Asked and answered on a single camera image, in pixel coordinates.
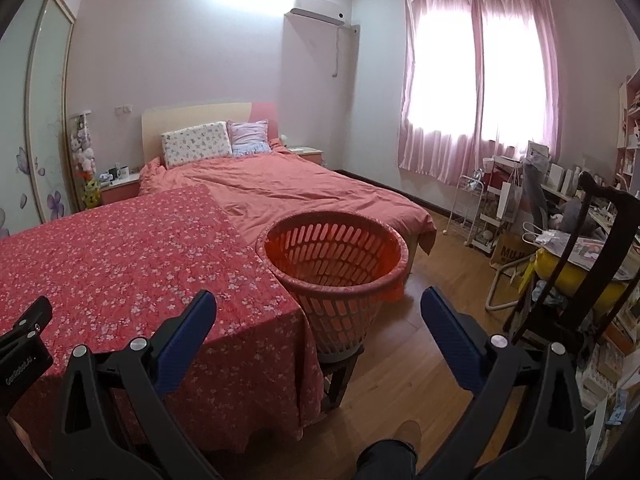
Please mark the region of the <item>right nightstand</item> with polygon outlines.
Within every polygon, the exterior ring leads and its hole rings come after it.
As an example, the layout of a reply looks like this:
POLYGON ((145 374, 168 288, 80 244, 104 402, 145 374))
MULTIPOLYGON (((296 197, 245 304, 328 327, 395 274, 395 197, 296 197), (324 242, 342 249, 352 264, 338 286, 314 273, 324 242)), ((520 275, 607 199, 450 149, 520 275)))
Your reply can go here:
POLYGON ((318 148, 311 148, 310 146, 292 146, 288 148, 290 153, 299 156, 308 162, 313 162, 319 166, 323 165, 323 152, 318 148))

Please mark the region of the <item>orange plastic laundry basket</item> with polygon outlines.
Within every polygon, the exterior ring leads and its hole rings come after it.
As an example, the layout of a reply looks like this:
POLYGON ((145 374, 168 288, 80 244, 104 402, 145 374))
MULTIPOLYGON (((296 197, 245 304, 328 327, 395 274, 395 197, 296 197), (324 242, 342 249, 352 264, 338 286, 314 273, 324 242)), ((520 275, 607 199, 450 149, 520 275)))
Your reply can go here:
POLYGON ((388 224, 361 214, 290 214, 262 231, 256 250, 303 309, 322 363, 356 354, 382 304, 404 294, 405 240, 388 224))

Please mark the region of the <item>person's brown shoe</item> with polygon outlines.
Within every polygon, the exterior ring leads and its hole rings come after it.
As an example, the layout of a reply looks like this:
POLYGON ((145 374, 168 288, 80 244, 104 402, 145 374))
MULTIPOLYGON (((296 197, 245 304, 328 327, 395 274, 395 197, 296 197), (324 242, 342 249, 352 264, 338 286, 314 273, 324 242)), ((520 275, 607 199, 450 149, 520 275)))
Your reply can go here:
POLYGON ((422 439, 421 427, 415 420, 405 420, 393 434, 393 439, 404 442, 414 452, 419 453, 422 439))

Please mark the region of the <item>yellow bag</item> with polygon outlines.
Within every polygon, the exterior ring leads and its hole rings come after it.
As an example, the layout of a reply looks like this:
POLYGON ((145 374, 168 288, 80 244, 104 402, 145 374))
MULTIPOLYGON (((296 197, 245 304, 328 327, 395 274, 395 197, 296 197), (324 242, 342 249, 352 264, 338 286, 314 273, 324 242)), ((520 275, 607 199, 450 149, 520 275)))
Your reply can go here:
MULTIPOLYGON (((534 275, 537 275, 541 280, 548 280, 558 262, 559 258, 552 255, 548 250, 538 249, 535 252, 535 257, 529 260, 520 286, 518 286, 518 292, 520 294, 524 292, 524 289, 526 289, 526 286, 533 279, 534 275)), ((562 292, 563 295, 573 297, 586 277, 587 272, 584 269, 569 262, 564 266, 560 276, 556 279, 554 287, 559 292, 562 292)), ((596 311, 597 315, 602 316, 610 312, 614 304, 616 304, 616 301, 623 295, 627 286, 627 282, 611 282, 608 284, 593 306, 593 310, 596 311)))

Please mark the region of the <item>sliding wardrobe with flowers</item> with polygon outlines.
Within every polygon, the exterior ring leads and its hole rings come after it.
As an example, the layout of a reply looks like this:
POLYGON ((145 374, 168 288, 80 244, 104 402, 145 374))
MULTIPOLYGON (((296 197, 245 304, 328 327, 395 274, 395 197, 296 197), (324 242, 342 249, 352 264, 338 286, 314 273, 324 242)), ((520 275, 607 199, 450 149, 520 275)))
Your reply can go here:
POLYGON ((72 214, 66 70, 74 20, 24 0, 1 38, 1 236, 72 214))

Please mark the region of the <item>pink window curtains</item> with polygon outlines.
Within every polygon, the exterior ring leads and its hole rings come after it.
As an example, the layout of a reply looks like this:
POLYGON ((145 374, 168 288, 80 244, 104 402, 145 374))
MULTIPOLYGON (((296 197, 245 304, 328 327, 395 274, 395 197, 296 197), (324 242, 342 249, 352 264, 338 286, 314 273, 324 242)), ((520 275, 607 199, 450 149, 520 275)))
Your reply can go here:
POLYGON ((405 66, 397 166, 445 184, 530 142, 560 151, 552 0, 402 0, 405 66))

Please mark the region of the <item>salmon pink bed duvet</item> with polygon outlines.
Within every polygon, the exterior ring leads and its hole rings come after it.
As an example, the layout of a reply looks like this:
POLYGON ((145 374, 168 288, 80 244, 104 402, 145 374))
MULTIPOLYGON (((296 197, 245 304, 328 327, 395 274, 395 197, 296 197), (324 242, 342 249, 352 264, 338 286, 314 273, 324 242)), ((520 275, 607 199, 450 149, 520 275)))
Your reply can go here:
POLYGON ((356 212, 392 226, 410 248, 432 250, 430 213, 398 193, 355 180, 278 146, 269 153, 215 157, 167 168, 157 157, 141 170, 140 192, 204 185, 253 245, 269 223, 316 209, 356 212))

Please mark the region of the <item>white air conditioner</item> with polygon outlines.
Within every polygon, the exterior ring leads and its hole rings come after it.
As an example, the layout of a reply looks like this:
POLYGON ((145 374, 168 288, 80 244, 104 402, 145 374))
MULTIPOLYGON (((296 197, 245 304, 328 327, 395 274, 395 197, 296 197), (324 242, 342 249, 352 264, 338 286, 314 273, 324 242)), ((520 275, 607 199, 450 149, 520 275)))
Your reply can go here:
POLYGON ((294 0, 285 14, 309 18, 336 27, 345 26, 347 23, 345 9, 330 0, 294 0))

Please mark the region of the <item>black chair with DAS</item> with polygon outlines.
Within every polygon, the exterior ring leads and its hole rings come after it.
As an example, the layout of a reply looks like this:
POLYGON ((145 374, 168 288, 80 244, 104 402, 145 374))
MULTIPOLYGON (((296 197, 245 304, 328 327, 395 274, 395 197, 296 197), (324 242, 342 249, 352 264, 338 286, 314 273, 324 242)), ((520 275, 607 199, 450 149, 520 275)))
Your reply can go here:
POLYGON ((591 174, 578 179, 582 200, 572 232, 533 232, 537 251, 528 258, 520 299, 503 325, 511 344, 538 349, 559 341, 576 356, 604 336, 639 284, 631 259, 639 229, 639 200, 597 184, 591 174), (593 200, 606 200, 616 216, 604 240, 582 235, 593 200))

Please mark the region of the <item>red floral tablecloth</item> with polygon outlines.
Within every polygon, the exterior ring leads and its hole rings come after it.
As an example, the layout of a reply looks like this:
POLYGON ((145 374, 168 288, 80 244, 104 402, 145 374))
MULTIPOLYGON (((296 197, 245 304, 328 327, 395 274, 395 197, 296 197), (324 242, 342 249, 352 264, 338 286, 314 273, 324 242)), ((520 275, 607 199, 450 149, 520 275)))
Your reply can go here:
POLYGON ((1 243, 1 326, 39 297, 53 363, 15 405, 37 453, 52 454, 70 352, 150 336, 201 290, 217 318, 167 405, 192 442, 243 451, 254 432, 300 438, 319 415, 322 375, 302 309, 207 188, 189 186, 73 214, 1 243))

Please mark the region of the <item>white floral pillow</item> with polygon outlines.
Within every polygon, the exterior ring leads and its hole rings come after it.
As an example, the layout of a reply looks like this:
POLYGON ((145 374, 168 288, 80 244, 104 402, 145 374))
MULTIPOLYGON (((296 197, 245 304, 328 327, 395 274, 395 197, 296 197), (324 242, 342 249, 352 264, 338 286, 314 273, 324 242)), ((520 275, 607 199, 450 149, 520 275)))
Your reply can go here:
POLYGON ((163 160, 170 169, 200 160, 228 157, 232 147, 225 122, 186 127, 160 135, 163 160))

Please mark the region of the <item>pink striped pillow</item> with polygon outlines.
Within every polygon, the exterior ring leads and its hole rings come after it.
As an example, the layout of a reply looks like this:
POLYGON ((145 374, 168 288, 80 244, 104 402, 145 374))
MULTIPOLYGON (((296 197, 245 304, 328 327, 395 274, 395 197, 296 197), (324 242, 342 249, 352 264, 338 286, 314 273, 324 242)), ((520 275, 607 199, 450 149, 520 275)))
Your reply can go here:
POLYGON ((268 136, 269 122, 227 122, 227 130, 231 143, 232 155, 243 157, 262 153, 270 153, 268 136))

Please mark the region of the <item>hanging plush toy organizer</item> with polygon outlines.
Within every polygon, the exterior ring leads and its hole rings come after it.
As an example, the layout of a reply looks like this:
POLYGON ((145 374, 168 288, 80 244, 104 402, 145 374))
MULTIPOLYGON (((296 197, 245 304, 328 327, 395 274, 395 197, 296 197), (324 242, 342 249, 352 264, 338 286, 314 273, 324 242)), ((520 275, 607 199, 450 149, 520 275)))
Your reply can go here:
POLYGON ((96 173, 96 155, 92 147, 89 129, 90 110, 72 117, 70 156, 73 175, 82 209, 92 209, 101 203, 100 177, 96 173))

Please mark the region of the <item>pink left nightstand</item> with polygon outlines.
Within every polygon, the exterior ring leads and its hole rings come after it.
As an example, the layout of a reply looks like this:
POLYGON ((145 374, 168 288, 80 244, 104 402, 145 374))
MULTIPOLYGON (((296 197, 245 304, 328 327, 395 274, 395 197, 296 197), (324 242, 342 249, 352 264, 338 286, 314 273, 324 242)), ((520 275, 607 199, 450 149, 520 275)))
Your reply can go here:
POLYGON ((103 205, 130 200, 137 197, 140 192, 140 174, 130 174, 126 178, 117 179, 109 186, 102 188, 101 200, 103 205))

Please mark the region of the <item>beige pink headboard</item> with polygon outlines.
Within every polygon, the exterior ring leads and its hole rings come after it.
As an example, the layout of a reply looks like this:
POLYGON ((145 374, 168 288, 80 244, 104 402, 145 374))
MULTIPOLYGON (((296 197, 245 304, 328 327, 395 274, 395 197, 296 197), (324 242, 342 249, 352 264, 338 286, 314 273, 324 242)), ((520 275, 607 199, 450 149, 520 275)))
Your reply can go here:
POLYGON ((144 162, 160 157, 160 135, 206 122, 269 122, 268 138, 279 137, 278 111, 271 102, 207 103, 174 108, 146 110, 141 116, 142 152, 144 162))

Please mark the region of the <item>cluttered desk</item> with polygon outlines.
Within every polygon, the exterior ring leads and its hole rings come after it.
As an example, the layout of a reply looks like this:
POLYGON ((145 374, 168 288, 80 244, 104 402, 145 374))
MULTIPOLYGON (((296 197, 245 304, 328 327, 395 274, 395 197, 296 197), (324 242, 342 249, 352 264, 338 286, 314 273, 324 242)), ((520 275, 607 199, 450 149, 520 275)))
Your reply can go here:
MULTIPOLYGON (((533 198, 542 198, 542 205, 538 205, 538 216, 534 220, 541 221, 542 226, 524 222, 521 234, 506 231, 498 238, 498 245, 491 257, 492 266, 505 266, 512 262, 516 266, 518 261, 527 261, 537 249, 545 249, 555 257, 560 258, 565 246, 570 239, 570 234, 577 226, 578 217, 582 210, 583 198, 573 196, 564 200, 560 206, 547 205, 546 189, 542 185, 544 175, 541 169, 550 168, 548 148, 546 146, 529 142, 527 156, 524 160, 524 190, 525 195, 533 198)), ((601 226, 597 220, 597 211, 589 206, 589 211, 584 223, 580 227, 580 234, 572 249, 568 262, 579 266, 586 272, 590 271, 601 255, 604 244, 613 229, 613 221, 607 226, 601 226)), ((628 282, 639 270, 639 256, 625 256, 620 268, 614 274, 614 282, 628 282)))

